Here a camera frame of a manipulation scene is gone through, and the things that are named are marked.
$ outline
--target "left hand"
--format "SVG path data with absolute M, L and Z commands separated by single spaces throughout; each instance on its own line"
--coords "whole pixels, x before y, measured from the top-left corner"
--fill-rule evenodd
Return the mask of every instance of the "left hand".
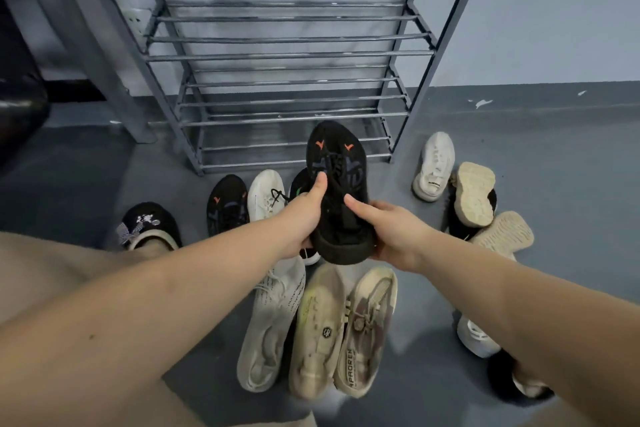
M 311 191 L 300 194 L 273 219 L 280 223 L 284 238 L 283 259 L 295 257 L 303 248 L 312 248 L 309 235 L 320 221 L 320 203 L 326 192 L 324 172 L 318 172 Z

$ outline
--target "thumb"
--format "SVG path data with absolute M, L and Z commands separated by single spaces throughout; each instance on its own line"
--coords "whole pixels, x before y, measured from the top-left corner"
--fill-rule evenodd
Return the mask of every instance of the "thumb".
M 326 174 L 324 172 L 318 172 L 316 183 L 314 184 L 314 187 L 311 188 L 307 196 L 319 203 L 322 201 L 324 193 L 326 192 L 326 186 Z
M 361 201 L 358 201 L 350 194 L 344 195 L 344 204 L 346 204 L 351 211 L 356 213 L 357 216 L 363 220 L 369 221 L 374 226 L 380 220 L 381 213 L 383 213 L 383 211 L 380 211 L 369 204 L 364 204 Z

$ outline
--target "floor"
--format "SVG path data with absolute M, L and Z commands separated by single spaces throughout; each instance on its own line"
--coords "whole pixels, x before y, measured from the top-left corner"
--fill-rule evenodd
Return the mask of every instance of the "floor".
M 0 177 L 0 229 L 86 246 L 96 246 L 100 236 L 98 242 L 112 248 L 110 230 L 122 214 L 152 200 L 175 215 L 185 243 L 207 236 L 205 202 L 222 174 L 198 178 L 169 138 L 132 147 L 126 135 L 104 128 L 42 132 L 53 130 L 62 133 L 37 135 L 29 152 Z M 410 191 L 420 148 L 437 130 L 451 135 L 457 162 L 495 171 L 498 211 L 516 210 L 531 225 L 536 242 L 519 253 L 519 261 L 640 301 L 634 225 L 640 212 L 634 201 L 640 187 L 640 106 L 418 115 L 403 155 L 394 164 L 372 164 L 370 195 L 405 206 L 440 228 L 444 201 L 423 203 Z M 298 170 L 280 170 L 285 185 Z M 238 174 L 249 185 L 257 171 Z M 354 281 L 369 266 L 365 262 L 345 273 Z M 454 336 L 456 314 L 447 300 L 426 279 L 406 273 L 398 278 L 384 361 L 362 399 L 331 389 L 309 404 L 288 395 L 286 381 L 263 394 L 242 390 L 235 370 L 251 297 L 165 379 L 212 427 L 291 420 L 310 408 L 320 426 L 510 427 L 529 418 L 532 409 L 505 405 L 491 395 L 484 362 Z

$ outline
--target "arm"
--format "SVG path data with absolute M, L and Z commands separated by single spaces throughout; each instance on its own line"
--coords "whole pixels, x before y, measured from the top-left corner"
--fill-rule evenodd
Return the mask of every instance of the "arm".
M 314 188 L 269 220 L 95 280 L 0 328 L 0 424 L 91 425 L 118 413 L 240 302 L 320 218 Z
M 574 407 L 638 421 L 640 307 L 436 231 L 387 203 L 345 203 L 375 226 L 377 259 L 419 273 Z

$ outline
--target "forearm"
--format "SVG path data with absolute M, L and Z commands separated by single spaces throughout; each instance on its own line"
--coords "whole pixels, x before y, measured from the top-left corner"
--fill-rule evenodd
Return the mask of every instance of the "forearm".
M 608 424 L 632 418 L 640 307 L 431 229 L 420 255 L 420 272 L 560 397 Z
M 116 412 L 251 291 L 282 256 L 283 226 L 251 223 L 3 325 L 0 424 L 95 424 Z

